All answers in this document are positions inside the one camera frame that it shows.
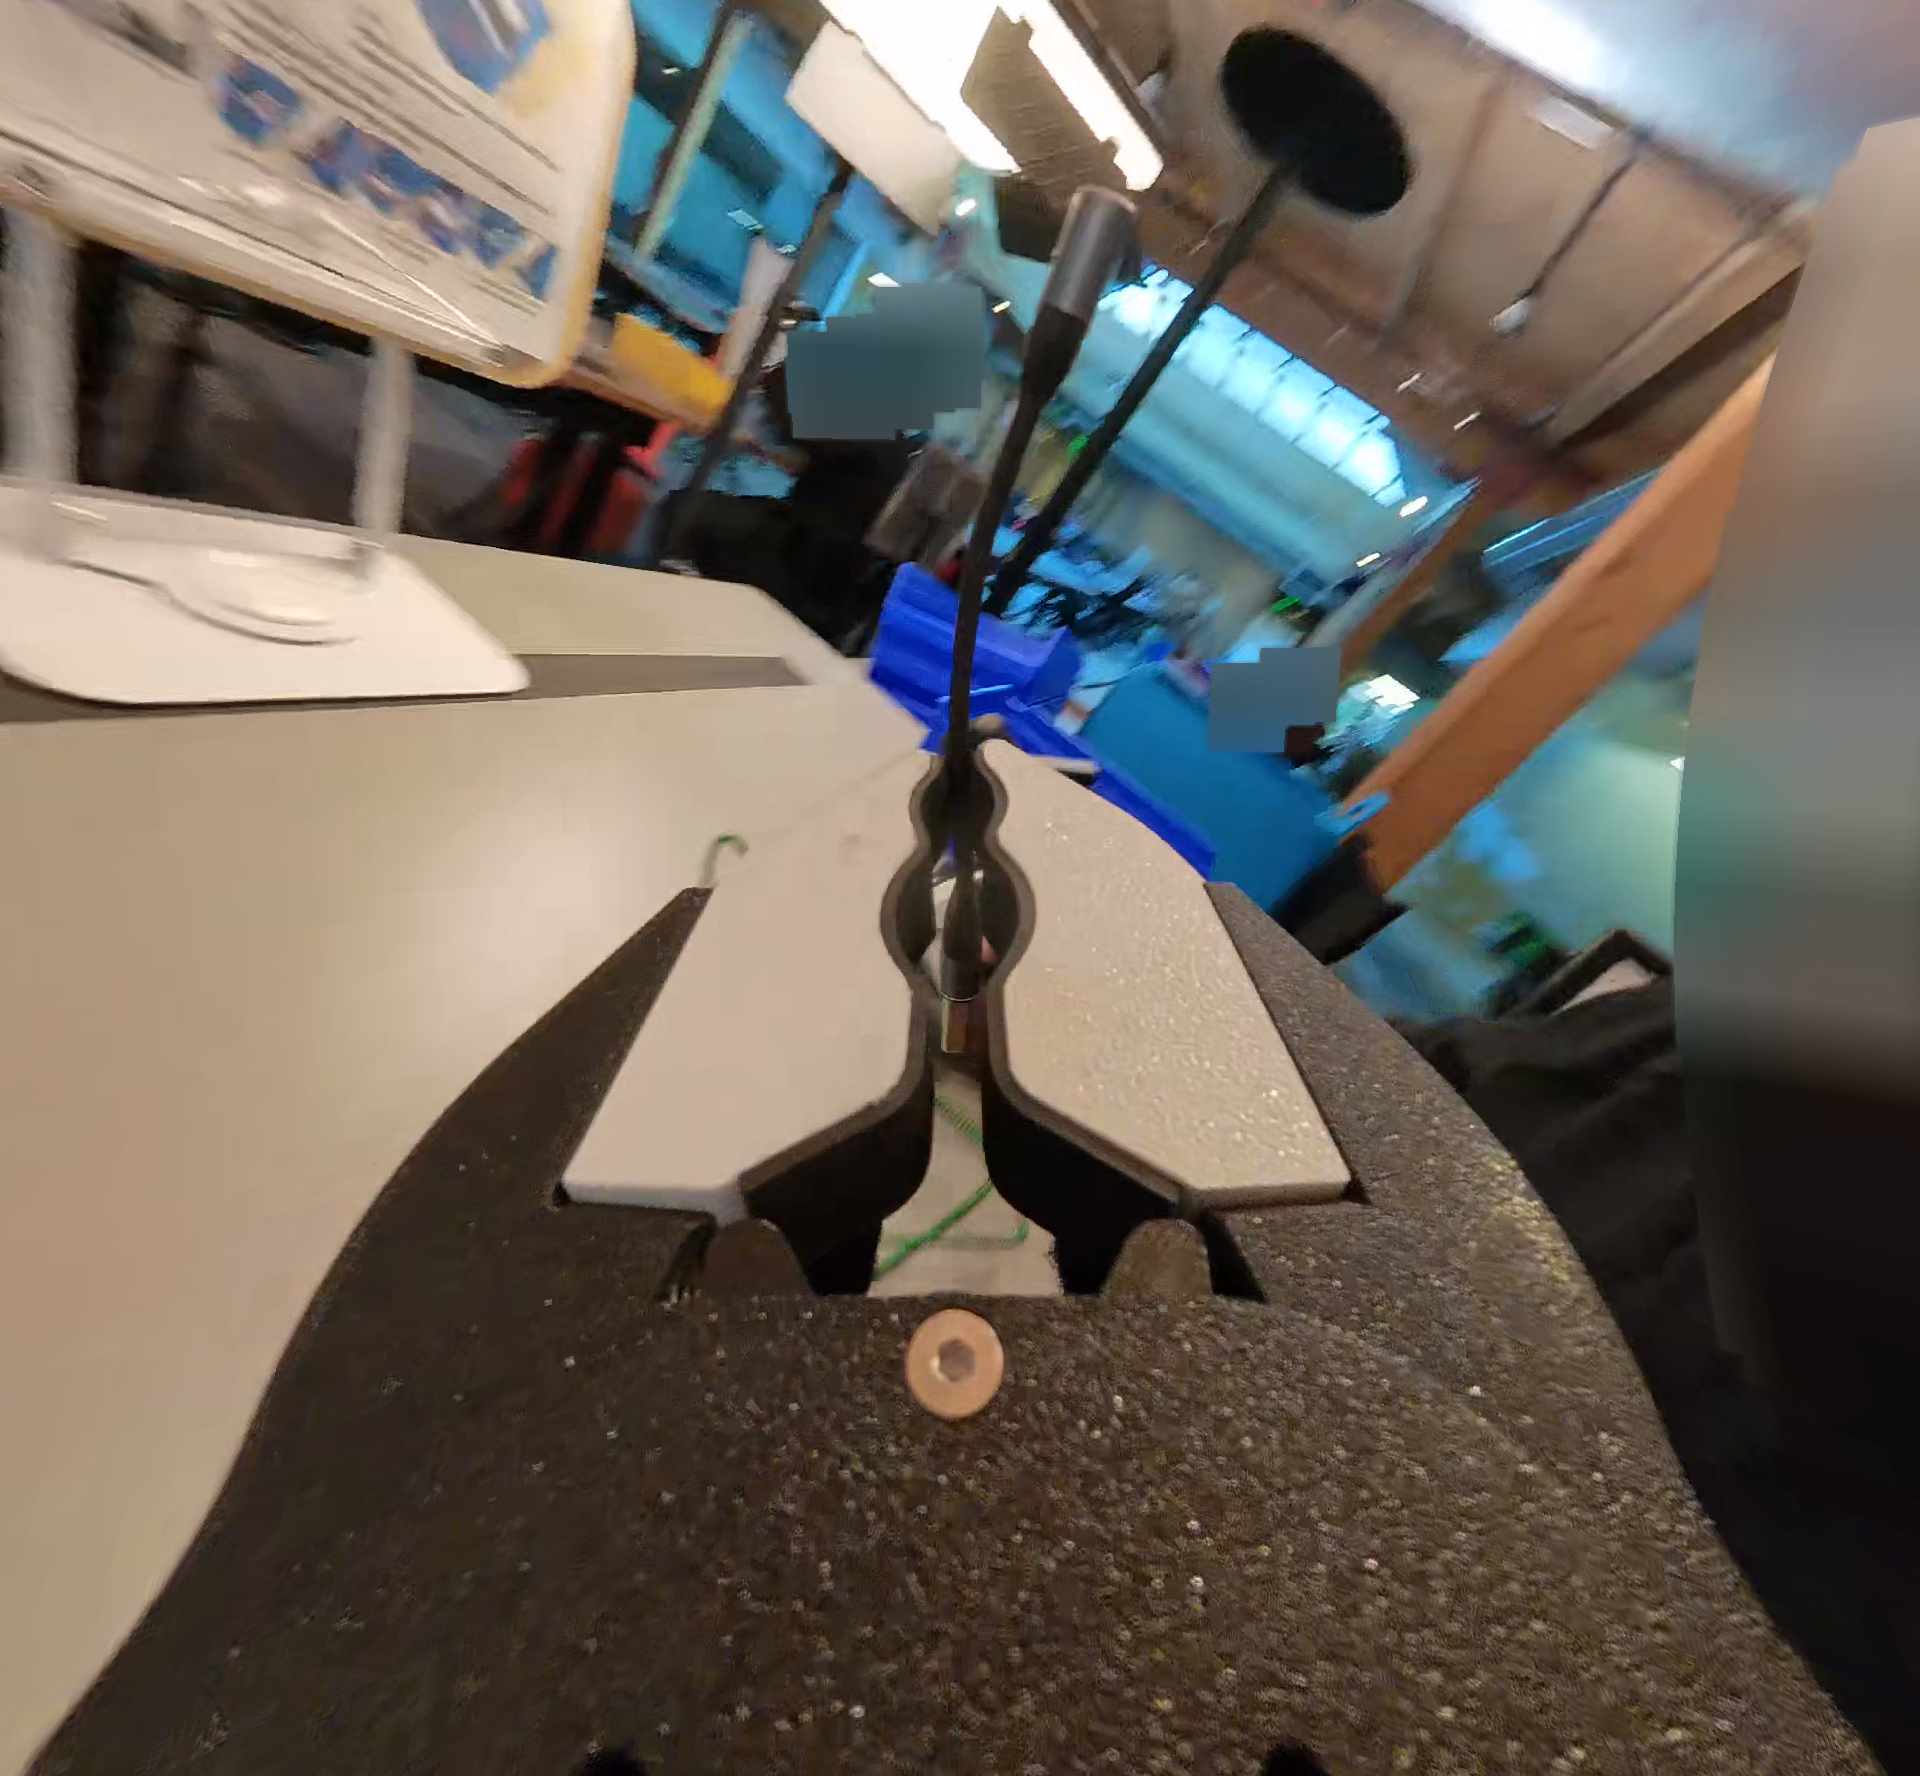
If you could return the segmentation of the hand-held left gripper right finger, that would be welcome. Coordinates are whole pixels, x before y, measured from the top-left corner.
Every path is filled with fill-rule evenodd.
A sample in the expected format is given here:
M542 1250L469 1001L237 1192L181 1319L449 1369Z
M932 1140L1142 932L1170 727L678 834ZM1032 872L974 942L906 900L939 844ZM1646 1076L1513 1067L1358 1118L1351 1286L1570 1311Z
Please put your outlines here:
M1044 1229L1255 1212L1353 1173L1225 923L1160 835L1007 738L978 749L1013 934L981 995L983 1153Z

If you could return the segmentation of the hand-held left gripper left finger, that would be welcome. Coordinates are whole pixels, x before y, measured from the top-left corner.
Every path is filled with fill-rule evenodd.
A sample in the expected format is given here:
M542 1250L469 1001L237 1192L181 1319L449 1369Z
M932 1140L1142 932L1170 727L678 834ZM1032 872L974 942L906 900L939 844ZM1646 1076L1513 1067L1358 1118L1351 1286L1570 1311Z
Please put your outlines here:
M907 750L720 871L562 1167L572 1203L773 1219L833 1133L906 1099L924 1012L883 905L929 768Z

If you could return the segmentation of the black braided cable grey plugs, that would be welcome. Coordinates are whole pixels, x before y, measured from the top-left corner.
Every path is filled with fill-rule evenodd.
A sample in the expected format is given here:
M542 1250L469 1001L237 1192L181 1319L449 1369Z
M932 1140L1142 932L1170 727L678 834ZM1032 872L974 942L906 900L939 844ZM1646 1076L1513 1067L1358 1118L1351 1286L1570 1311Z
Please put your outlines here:
M950 647L947 733L941 750L944 849L955 878L941 923L941 1052L967 1050L974 1004L981 989L983 946L979 849L988 793L979 785L972 685L986 588L993 567L993 539L1014 493L1021 463L1044 407L1060 390L1084 344L1098 304L1117 281L1137 241L1137 208L1121 193L1084 186L1064 214L1040 308L1021 351L1018 391L1007 419L981 503L966 542Z

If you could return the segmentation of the grey desk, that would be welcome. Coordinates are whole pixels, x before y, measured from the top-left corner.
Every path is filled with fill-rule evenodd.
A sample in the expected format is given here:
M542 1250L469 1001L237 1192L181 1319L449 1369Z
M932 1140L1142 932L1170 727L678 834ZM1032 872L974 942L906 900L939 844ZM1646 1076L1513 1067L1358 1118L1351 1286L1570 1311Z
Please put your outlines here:
M406 552L519 699L3 721L3 1736L152 1601L432 1119L693 885L912 744L753 589Z

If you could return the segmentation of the person's black clothing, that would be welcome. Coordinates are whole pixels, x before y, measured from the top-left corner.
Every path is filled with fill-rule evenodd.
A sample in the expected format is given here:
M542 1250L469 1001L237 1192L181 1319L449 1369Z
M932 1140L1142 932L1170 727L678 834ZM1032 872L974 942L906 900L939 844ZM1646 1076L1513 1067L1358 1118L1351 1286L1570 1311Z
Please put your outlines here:
M1587 1271L1684 1466L1916 1523L1916 1043L1712 1018L1622 932L1408 1031Z

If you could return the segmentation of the blue plastic bin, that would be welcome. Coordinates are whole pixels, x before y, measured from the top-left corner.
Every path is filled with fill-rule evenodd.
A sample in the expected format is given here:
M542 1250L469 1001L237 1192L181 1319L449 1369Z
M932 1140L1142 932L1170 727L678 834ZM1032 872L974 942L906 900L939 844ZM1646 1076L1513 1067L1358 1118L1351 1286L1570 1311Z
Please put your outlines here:
M955 623L952 589L916 562L894 570L869 651L869 678L921 724L927 754L943 750L947 734ZM1061 715L1081 668L1082 653L1069 629L1032 635L986 617L974 655L972 715L1001 715L1023 752L1076 774L1095 793L1159 835L1201 877L1211 877L1214 852L1202 834L1069 733Z

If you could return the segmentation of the white sign stand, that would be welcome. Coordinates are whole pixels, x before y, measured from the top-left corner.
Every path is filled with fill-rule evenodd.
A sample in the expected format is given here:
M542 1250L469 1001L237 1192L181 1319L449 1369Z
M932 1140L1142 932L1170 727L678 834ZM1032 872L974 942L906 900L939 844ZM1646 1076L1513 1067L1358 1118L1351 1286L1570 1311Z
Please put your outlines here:
M421 356L584 344L631 0L1 0L3 675L110 708L493 699L396 551ZM347 526L84 486L83 241L372 342Z

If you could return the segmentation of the black round disc on rod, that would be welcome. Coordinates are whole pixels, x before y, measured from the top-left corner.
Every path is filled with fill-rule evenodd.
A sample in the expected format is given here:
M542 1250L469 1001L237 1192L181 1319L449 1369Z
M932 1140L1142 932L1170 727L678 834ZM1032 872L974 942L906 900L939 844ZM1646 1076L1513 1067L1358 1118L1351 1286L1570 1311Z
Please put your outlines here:
M1261 160L1260 182L1042 512L1009 556L972 586L969 597L988 613L1017 596L1281 204L1301 193L1358 219L1404 199L1410 158L1398 120L1375 86L1324 46L1276 26L1246 29L1222 54L1216 80L1237 133Z

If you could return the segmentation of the wooden post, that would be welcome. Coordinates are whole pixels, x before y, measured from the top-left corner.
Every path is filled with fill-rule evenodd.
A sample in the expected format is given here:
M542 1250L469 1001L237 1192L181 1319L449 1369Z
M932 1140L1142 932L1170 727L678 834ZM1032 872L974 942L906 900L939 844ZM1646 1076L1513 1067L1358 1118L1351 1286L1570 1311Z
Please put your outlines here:
M1356 787L1380 896L1433 852L1714 581L1761 423L1763 361Z

